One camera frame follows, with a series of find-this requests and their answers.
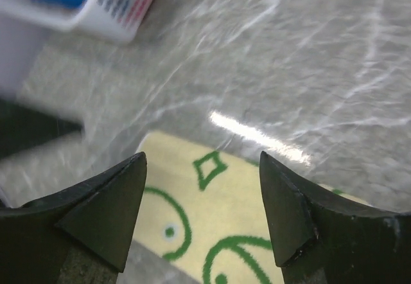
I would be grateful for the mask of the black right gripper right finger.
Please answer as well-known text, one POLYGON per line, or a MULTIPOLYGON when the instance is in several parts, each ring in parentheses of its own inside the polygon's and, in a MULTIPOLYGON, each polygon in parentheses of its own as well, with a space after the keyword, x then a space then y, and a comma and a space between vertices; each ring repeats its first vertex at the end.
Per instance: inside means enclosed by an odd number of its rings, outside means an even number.
POLYGON ((337 195, 266 152, 259 178, 275 264, 286 283, 410 282, 410 213, 337 195))

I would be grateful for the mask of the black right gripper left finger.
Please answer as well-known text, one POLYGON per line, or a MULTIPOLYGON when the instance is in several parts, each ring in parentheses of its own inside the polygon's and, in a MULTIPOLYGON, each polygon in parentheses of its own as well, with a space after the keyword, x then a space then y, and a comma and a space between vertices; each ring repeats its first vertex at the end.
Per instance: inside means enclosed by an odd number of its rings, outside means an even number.
POLYGON ((146 183, 137 153, 18 208, 1 208, 2 283, 115 283, 125 270, 146 183))

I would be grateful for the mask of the green white towel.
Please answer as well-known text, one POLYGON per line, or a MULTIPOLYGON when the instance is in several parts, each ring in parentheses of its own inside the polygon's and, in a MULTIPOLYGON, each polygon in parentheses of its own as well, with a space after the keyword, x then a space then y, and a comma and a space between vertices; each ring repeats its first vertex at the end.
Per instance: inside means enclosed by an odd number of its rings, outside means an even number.
POLYGON ((282 283, 257 164, 151 132, 133 238, 201 283, 282 283))

